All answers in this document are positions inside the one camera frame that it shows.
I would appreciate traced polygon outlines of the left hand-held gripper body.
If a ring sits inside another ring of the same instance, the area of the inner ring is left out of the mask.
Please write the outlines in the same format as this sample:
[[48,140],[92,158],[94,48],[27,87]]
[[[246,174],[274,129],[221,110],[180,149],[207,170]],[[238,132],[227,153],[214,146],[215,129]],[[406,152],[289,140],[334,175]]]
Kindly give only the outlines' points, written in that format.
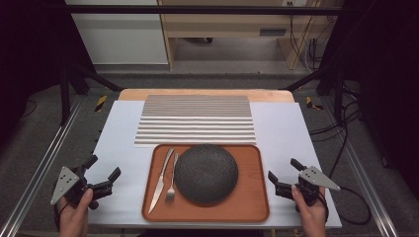
[[84,167],[84,164],[74,168],[62,167],[49,203],[51,205],[57,205],[61,198],[66,198],[70,204],[77,206],[83,194],[88,189],[91,189],[93,191],[93,197],[89,204],[89,208],[98,208],[98,200],[110,196],[113,193],[114,183],[111,183],[107,179],[98,184],[89,184],[85,178],[87,170],[88,169]]

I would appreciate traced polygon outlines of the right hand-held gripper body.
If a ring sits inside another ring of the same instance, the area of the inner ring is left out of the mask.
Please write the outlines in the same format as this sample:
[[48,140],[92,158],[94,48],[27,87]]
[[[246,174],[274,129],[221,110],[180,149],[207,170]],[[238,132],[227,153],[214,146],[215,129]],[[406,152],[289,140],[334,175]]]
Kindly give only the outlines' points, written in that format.
[[[298,180],[295,186],[301,192],[305,203],[313,206],[320,198],[319,188],[327,188],[334,191],[340,191],[341,188],[324,175],[316,167],[296,166],[298,171]],[[282,198],[293,199],[292,186],[276,180],[276,195]]]

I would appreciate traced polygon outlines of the orange wooden tray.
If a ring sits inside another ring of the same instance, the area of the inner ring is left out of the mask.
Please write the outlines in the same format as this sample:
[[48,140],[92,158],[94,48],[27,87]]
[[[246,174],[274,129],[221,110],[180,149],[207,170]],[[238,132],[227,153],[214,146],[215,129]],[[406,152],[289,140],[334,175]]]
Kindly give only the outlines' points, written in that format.
[[270,209],[259,149],[254,145],[223,145],[238,166],[238,181],[232,193],[224,200],[212,204],[197,203],[180,191],[167,203],[162,194],[155,205],[152,199],[158,179],[164,178],[164,191],[171,185],[173,163],[166,162],[170,149],[181,155],[189,144],[161,144],[152,151],[147,183],[143,195],[141,215],[149,222],[192,223],[261,223],[268,219]]

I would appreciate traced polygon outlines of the silver table knife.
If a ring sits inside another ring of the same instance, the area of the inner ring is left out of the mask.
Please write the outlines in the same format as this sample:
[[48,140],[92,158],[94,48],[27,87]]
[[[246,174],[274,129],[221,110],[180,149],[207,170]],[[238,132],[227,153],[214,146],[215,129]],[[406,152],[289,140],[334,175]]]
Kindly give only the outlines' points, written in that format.
[[166,157],[160,172],[160,176],[158,178],[157,184],[156,184],[156,188],[152,197],[152,201],[148,210],[148,214],[152,212],[152,210],[154,209],[154,207],[156,206],[156,204],[158,203],[160,196],[162,194],[163,188],[164,188],[164,175],[165,175],[165,171],[168,165],[168,162],[174,152],[175,148],[170,147],[166,153]]

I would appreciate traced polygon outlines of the silver fork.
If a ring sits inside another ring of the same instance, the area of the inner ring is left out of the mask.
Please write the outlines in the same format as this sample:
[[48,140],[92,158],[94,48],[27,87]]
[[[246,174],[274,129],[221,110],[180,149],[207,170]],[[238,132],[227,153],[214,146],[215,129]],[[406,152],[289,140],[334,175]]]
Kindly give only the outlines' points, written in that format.
[[166,198],[165,198],[165,202],[166,203],[171,203],[174,200],[175,197],[175,170],[176,170],[176,165],[179,159],[179,154],[176,153],[174,156],[174,162],[173,162],[173,171],[172,171],[172,179],[171,179],[171,185],[170,188],[168,189],[167,193],[166,193]]

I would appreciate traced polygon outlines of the black textured plate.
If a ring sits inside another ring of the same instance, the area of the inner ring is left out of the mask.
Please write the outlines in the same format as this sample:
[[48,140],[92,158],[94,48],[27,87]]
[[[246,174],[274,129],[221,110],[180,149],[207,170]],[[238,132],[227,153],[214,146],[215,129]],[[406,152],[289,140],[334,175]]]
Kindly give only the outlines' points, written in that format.
[[175,184],[188,200],[210,205],[223,201],[238,182],[235,158],[223,147],[201,144],[187,149],[175,167]]

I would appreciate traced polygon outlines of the person's left hand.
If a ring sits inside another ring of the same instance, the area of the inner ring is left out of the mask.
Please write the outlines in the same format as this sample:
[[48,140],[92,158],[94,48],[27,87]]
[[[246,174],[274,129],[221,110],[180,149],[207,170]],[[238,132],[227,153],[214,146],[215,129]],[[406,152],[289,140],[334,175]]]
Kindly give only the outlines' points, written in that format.
[[93,191],[88,189],[76,207],[69,205],[65,197],[60,199],[59,237],[87,237],[88,206],[92,197]]

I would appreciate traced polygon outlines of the person's right hand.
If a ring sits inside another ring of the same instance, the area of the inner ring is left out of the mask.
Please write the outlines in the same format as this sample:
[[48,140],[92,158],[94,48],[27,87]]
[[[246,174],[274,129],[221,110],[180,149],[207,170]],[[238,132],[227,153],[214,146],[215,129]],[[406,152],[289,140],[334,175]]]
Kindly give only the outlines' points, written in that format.
[[318,199],[312,206],[306,204],[302,193],[292,185],[292,195],[299,209],[300,221],[305,237],[326,237],[326,208]]

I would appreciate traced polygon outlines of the black metal stand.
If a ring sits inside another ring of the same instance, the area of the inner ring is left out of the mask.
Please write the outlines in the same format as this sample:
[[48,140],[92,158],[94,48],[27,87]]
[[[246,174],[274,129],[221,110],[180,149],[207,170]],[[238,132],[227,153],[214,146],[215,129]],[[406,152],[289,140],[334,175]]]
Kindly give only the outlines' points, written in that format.
[[106,88],[121,92],[124,88],[120,87],[111,81],[99,76],[96,72],[83,68],[78,64],[64,65],[60,70],[60,95],[61,95],[61,125],[67,123],[70,117],[70,98],[69,85],[78,95],[86,95],[90,91],[90,87],[85,79],[90,78]]
[[333,117],[337,123],[343,125],[343,76],[342,71],[332,66],[324,66],[316,71],[308,74],[302,79],[285,87],[286,91],[293,92],[299,87],[311,82],[319,80],[316,92],[319,96],[327,96],[334,92]]

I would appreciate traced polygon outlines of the striped placemat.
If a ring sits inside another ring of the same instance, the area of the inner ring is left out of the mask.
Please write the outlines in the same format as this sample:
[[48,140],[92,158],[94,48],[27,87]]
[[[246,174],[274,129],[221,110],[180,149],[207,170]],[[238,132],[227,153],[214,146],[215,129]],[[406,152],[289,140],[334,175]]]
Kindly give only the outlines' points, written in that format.
[[256,134],[245,96],[150,95],[145,100],[134,145],[251,144]]

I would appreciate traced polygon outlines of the black curtain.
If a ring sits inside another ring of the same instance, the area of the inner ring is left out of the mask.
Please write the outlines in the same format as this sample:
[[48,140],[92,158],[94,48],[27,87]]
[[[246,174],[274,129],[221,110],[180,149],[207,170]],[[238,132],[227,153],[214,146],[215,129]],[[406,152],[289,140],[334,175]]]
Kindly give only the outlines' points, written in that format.
[[322,63],[361,86],[381,150],[419,197],[419,0],[343,0]]
[[12,136],[27,99],[59,83],[62,59],[94,71],[65,0],[0,0],[0,147]]

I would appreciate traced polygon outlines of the white cabinet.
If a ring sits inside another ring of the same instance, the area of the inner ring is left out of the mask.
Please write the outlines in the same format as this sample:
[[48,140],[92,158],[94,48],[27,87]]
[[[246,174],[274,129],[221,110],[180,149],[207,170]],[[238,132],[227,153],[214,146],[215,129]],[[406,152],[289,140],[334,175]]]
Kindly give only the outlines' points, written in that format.
[[158,14],[73,14],[92,62],[167,64]]

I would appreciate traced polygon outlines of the light wooden desk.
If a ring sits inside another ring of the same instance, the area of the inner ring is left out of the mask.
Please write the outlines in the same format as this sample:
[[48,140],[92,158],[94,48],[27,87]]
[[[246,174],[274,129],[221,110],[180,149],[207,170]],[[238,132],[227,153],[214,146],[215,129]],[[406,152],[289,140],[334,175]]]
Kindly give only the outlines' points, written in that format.
[[[156,0],[160,6],[340,7],[344,0]],[[289,69],[303,62],[311,39],[323,41],[334,28],[335,16],[193,15],[161,16],[169,61],[174,61],[175,40],[180,38],[271,38],[276,40]],[[282,37],[261,37],[260,29],[281,28]]]

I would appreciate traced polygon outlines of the aluminium floor rail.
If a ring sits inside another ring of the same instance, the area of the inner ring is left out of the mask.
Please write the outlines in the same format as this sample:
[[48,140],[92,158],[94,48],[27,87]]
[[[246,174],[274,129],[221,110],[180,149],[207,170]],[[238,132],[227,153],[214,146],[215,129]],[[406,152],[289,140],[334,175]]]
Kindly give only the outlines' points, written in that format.
[[67,121],[61,125],[52,142],[50,143],[47,151],[42,157],[41,162],[37,166],[31,180],[29,181],[25,191],[21,195],[19,201],[15,205],[14,210],[9,215],[7,221],[0,229],[0,237],[15,237],[23,220],[25,219],[36,195],[38,194],[42,183],[49,172],[52,163],[55,160],[57,153],[59,152],[71,126],[77,117],[80,106],[83,103],[84,96],[76,96],[74,102],[71,105],[70,114]]
[[394,224],[389,217],[370,177],[361,164],[358,155],[355,152],[349,139],[346,139],[343,134],[338,135],[343,144],[349,166],[357,180],[357,184],[371,209],[373,219],[382,237],[399,237]]

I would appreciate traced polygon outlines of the black frame bar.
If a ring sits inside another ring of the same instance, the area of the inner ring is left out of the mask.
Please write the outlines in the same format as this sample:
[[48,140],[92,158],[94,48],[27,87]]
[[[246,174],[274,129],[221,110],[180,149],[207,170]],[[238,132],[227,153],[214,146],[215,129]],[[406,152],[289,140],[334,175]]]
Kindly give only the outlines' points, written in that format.
[[67,5],[74,14],[217,14],[217,15],[300,15],[337,16],[341,8],[253,7],[253,6],[134,6],[134,5]]

